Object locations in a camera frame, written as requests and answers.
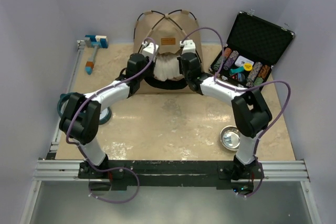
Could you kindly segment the white pillow cushion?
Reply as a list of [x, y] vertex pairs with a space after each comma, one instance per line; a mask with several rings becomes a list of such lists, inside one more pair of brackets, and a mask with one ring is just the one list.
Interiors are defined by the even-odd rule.
[[177, 55], [158, 54], [156, 56], [154, 71], [155, 79], [159, 81], [178, 81], [183, 78], [180, 74]]

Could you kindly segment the tan black pet tent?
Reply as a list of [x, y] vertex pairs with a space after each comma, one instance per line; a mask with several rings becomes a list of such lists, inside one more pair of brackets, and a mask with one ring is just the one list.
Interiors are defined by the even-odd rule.
[[[196, 55], [203, 62], [203, 52], [197, 18], [189, 11], [177, 9], [169, 13], [150, 10], [139, 15], [133, 32], [133, 52], [139, 53], [146, 37], [154, 39], [159, 46], [158, 54], [180, 56], [180, 41], [193, 40]], [[159, 81], [154, 75], [146, 77], [138, 93], [190, 93], [184, 78], [178, 81]]]

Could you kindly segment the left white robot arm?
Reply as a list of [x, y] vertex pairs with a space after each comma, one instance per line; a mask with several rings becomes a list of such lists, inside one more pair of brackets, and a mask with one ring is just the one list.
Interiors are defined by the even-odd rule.
[[133, 96], [139, 90], [140, 82], [151, 73], [154, 59], [155, 53], [132, 54], [126, 73], [120, 74], [111, 84], [91, 93], [75, 92], [70, 96], [59, 129], [66, 134], [66, 142], [77, 146], [94, 169], [107, 171], [103, 167], [108, 157], [96, 137], [101, 111]]

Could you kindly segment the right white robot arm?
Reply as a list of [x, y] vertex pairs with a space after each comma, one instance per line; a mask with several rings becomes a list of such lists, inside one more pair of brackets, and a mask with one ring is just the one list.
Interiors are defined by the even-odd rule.
[[257, 137], [272, 119], [271, 111], [259, 89], [246, 91], [233, 85], [216, 81], [201, 69], [193, 53], [185, 53], [179, 59], [180, 72], [189, 88], [207, 97], [215, 98], [231, 106], [235, 125], [240, 132], [240, 144], [234, 160], [244, 166], [256, 160]]

